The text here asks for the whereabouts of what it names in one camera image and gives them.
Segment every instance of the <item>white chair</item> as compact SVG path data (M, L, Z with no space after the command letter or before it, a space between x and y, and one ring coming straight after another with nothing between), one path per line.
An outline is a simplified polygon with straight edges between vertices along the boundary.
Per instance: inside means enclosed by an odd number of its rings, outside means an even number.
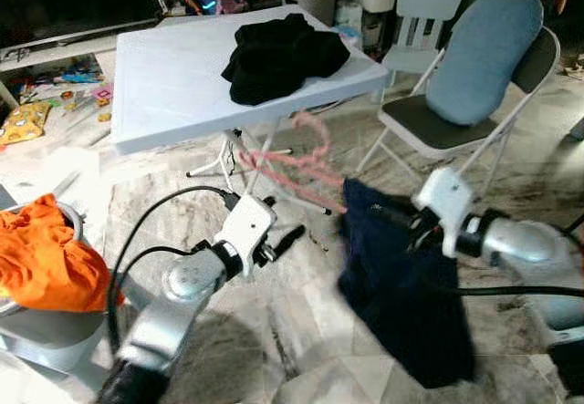
M496 168L501 161L519 112L554 71L559 59L558 38L551 30L542 27L539 35L516 66L511 79L511 82L522 91L523 97L499 123L492 119L485 119L474 126L452 124L441 119L427 106L424 95L416 95L443 54L444 50L441 50L409 97L390 102L379 110L378 119L386 126L386 129L365 155L357 171L362 171L373 153L378 148L382 148L416 181L422 181L420 175L383 142L390 131L425 158L444 160L472 152L470 158L459 170L460 173L466 171L492 144L498 143L495 161L490 166L479 194L484 196L495 176Z
M389 69L387 88L395 83L397 71L422 74L438 56L436 48L444 21L454 17L461 0L398 0L397 14L402 16L397 44L381 64ZM426 23L433 20L429 35Z

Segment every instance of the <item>blue cushion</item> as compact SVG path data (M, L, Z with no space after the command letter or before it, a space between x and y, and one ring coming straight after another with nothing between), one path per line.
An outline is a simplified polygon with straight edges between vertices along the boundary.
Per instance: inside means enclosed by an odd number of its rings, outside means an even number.
M539 0L477 0L454 26L426 92L428 106L454 124L486 119L501 104L542 22Z

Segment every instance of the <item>pink clothes hanger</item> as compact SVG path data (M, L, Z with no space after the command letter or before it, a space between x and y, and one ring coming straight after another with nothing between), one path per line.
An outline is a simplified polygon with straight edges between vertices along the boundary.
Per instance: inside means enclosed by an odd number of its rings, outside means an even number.
M302 126L309 126L312 128L322 139L322 145L316 147L311 154L300 156L298 158L273 151L262 153L260 150L257 150L240 152L239 159L249 168L260 171L269 179L276 181L285 187L291 188L305 199L322 205L325 208L329 208L330 210L344 214L347 212L347 208L338 204L337 202L319 196L298 182L292 181L283 173L273 171L272 169L264 166L258 167L259 160L261 160L263 157L265 161L282 162L287 165L296 167L303 174L323 181L333 187L342 187L345 178L335 173L326 161L330 152L330 136L329 130L324 126L322 121L302 109L294 116L292 123L294 124L295 128Z

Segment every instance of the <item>navy blue cloth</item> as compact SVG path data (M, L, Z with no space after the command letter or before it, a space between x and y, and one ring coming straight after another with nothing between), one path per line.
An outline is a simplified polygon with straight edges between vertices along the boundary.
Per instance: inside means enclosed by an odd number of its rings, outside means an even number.
M316 31L302 14L241 26L235 41L221 76L241 105L288 96L306 78L332 76L350 56L337 33Z
M425 388L473 379L475 353L461 298L436 292L420 279L423 272L437 285L458 287L456 261L437 248L408 254L407 231L369 211L377 203L413 212L408 199L350 179L344 197L348 211L341 233L348 258L338 285L351 308Z

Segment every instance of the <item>wire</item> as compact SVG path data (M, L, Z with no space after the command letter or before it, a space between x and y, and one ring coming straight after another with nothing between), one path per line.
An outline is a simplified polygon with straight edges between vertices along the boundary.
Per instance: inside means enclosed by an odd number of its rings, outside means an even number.
M562 233L568 240L570 240L575 246L577 246L579 248L579 250L582 252L584 251L584 244L582 244L582 242L579 240L579 238L574 235L571 231L565 231Z
M584 214L580 215L578 219L570 224L566 229L562 230L564 233L571 233L576 228L578 228L581 224L584 223Z
M119 290L117 275L118 275L118 271L120 270L121 261L124 257L124 254L128 250L128 247L130 246L130 243L133 240L134 235L136 235L136 232L138 232L141 225L144 223L146 218L151 214L151 212L153 212L156 208L161 206L163 203L169 201L170 199L173 199L176 196L180 196L181 194L185 194L187 192L201 192L201 191L215 192L215 193L219 194L222 198L225 198L229 194L228 192L226 192L224 190L221 190L221 189L215 188L215 187L211 187L211 186L207 186L207 185L195 185L193 187L183 188L182 190L168 194L167 196L165 196L162 199L160 199L159 201L157 201L148 210L146 210L144 212L144 214L140 217L140 219L138 219L138 221L136 222L136 224L132 228L130 235L128 235L128 238L126 239L126 243L124 243L124 245L122 246L120 255L118 255L118 258L117 258L116 263L113 267L113 270L111 271L111 279L109 280L108 292L107 292L107 296L106 296L107 308L108 308L107 322L108 322L108 334L109 334L109 349L110 349L112 355L115 355L118 352L118 349L120 348L120 331L118 329L118 317L116 316L116 297L117 297L118 290Z
M227 160L229 161L231 159L231 162L232 162L232 167L231 167L231 171L229 171L229 176L233 176L233 174L235 172L235 165L236 165L233 142L229 141L227 143L227 149L229 149L229 153L227 154Z
M136 256L134 256L130 260L130 262L128 263L128 265L126 265L126 268L121 273L120 279L118 281L118 290L121 290L122 287L124 286L124 282L126 281L126 278L128 277L128 274L130 273L131 268L136 263L138 263L144 256L146 256L148 254L153 254L155 252L170 252L171 254L177 254L177 255L180 255L180 256L187 256L187 255L191 255L193 253L192 251L181 251L180 249L175 249L175 248L170 247L170 246L153 246L153 247L149 247L148 249L145 249L142 252L140 252L139 254L137 254Z
M420 276L422 282L437 292L457 296L496 296L496 295L562 295L584 297L584 290L571 287L559 287L555 285L501 285L496 287L446 287L431 281L421 268L418 260L413 260L414 271Z

